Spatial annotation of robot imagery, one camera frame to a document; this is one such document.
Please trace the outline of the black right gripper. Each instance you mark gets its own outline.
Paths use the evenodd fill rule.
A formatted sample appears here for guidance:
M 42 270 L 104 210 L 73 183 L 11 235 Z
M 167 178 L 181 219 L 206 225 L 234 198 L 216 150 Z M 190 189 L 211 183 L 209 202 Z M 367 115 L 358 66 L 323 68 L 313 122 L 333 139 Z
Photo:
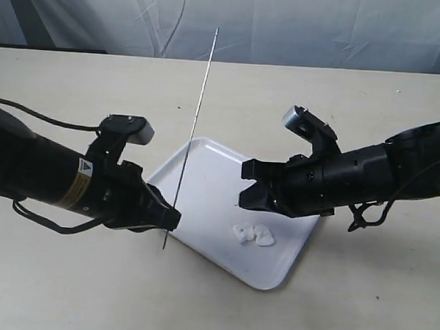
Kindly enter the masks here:
M 239 194 L 238 204 L 245 210 L 276 213 L 273 191 L 263 183 L 277 182 L 276 202 L 286 216 L 328 214 L 333 208 L 385 196 L 388 164 L 383 145 L 286 168 L 284 162 L 249 159 L 242 163 L 241 179 L 256 182 Z

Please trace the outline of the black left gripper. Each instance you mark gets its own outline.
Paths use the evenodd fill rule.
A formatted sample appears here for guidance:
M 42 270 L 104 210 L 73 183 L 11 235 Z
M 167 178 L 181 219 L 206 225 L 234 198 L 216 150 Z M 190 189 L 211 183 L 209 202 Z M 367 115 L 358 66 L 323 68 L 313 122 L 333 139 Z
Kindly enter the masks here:
M 97 160 L 92 177 L 78 203 L 78 213 L 102 222 L 110 229 L 144 232 L 173 231 L 181 213 L 169 204 L 160 190 L 142 179 L 142 167 Z

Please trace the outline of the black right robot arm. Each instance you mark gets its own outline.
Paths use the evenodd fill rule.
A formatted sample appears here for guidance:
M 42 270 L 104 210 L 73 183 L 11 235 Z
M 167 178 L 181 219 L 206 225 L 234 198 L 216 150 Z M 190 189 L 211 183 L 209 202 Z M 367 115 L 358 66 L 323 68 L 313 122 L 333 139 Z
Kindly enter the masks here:
M 335 131 L 310 110 L 293 106 L 284 126 L 311 143 L 312 154 L 286 162 L 250 159 L 241 178 L 253 184 L 240 192 L 239 207 L 289 218 L 329 216 L 347 206 L 352 228 L 370 226 L 362 216 L 384 204 L 382 224 L 395 201 L 440 197 L 440 121 L 405 130 L 377 145 L 342 152 Z

